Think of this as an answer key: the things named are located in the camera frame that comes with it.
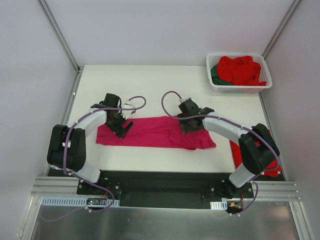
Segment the white plastic laundry basket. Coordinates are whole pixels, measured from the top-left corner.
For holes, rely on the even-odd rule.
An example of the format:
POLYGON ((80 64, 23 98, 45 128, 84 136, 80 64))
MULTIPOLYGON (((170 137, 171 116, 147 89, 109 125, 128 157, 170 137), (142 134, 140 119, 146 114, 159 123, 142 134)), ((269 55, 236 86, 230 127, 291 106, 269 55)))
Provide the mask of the white plastic laundry basket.
POLYGON ((215 92, 257 94, 273 85, 267 63, 260 54, 209 53, 205 63, 209 84, 215 92))

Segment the pink t shirt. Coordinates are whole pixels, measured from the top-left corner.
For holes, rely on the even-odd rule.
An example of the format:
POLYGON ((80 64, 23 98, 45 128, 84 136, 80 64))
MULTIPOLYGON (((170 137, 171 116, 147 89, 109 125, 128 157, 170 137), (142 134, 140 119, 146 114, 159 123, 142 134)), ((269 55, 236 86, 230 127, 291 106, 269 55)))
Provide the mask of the pink t shirt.
POLYGON ((206 150, 217 145, 207 130, 184 134, 177 119, 169 116, 134 118, 133 127, 122 139, 107 126, 97 130, 96 144, 103 146, 206 150))

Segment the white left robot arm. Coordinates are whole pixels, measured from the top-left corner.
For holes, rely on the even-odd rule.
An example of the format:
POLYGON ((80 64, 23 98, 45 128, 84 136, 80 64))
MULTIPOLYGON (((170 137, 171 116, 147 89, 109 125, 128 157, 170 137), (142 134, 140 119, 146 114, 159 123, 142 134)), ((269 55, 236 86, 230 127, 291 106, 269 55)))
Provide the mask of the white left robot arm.
POLYGON ((88 188, 96 195, 103 193, 106 182, 101 170, 87 160, 86 138, 99 127, 106 127, 112 136, 124 139, 134 126, 128 118, 135 112, 131 100, 122 103, 118 95, 107 93, 104 100, 93 104, 88 113, 67 125, 53 127, 47 152, 48 164, 89 181, 88 188))

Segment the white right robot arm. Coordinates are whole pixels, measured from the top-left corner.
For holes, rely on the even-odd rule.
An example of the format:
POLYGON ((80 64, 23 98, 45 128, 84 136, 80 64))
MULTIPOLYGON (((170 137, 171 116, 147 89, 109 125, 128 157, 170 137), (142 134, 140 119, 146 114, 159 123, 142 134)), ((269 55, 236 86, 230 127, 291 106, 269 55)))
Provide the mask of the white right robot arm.
POLYGON ((223 183, 214 188, 217 195, 232 199, 243 191, 243 186, 264 172, 269 165, 279 162, 280 151, 269 130, 262 123, 248 126, 221 116, 211 108, 200 108, 191 99, 180 100, 178 115, 186 134, 206 130, 216 133, 239 146, 242 163, 223 183))

